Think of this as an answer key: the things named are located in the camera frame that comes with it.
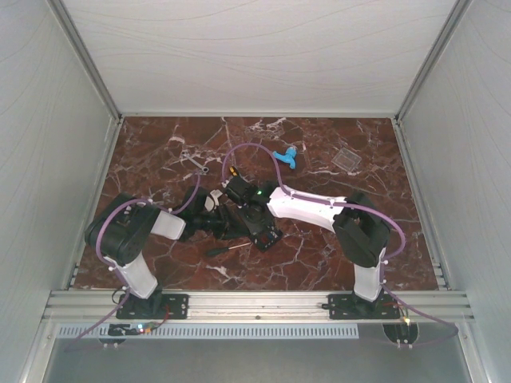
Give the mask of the black fuse box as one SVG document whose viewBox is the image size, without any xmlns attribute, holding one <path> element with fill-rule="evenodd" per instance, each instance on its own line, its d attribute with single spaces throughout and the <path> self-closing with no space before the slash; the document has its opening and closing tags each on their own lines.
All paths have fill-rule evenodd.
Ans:
<svg viewBox="0 0 511 383">
<path fill-rule="evenodd" d="M 255 248 L 261 252 L 276 245 L 283 237 L 283 232 L 276 226 L 266 226 L 262 231 L 250 235 Z"/>
</svg>

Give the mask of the clear fuse box lid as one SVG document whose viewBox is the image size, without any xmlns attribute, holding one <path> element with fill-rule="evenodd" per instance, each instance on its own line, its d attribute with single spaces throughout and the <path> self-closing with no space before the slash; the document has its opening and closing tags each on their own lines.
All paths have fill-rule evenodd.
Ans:
<svg viewBox="0 0 511 383">
<path fill-rule="evenodd" d="M 345 172 L 353 172 L 361 162 L 361 157 L 348 148 L 340 148 L 332 159 L 332 164 Z"/>
</svg>

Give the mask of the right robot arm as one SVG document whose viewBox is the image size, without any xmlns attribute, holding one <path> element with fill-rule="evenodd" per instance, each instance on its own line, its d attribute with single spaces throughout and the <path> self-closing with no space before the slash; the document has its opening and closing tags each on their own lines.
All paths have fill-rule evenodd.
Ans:
<svg viewBox="0 0 511 383">
<path fill-rule="evenodd" d="M 361 192 L 350 198 L 327 197 L 268 181 L 258 187 L 240 176 L 222 183 L 224 194 L 238 207 L 248 238 L 266 251 L 283 237 L 275 219 L 293 219 L 335 233 L 344 256 L 354 265 L 355 284 L 344 302 L 324 306 L 333 315 L 376 318 L 382 305 L 381 262 L 390 228 Z"/>
</svg>

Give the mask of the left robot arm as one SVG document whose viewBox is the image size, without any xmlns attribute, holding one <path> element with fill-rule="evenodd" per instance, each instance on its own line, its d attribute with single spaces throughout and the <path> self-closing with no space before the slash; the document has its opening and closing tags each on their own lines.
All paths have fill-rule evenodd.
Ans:
<svg viewBox="0 0 511 383">
<path fill-rule="evenodd" d="M 220 191 L 190 187 L 183 202 L 172 210 L 128 193 L 118 194 L 85 230 L 85 243 L 97 250 L 100 260 L 121 280 L 129 295 L 116 312 L 117 318 L 160 319 L 170 311 L 184 318 L 177 301 L 149 269 L 143 248 L 150 235 L 185 242 L 197 231 L 218 240 L 245 237 L 248 230 L 227 206 L 216 199 Z"/>
</svg>

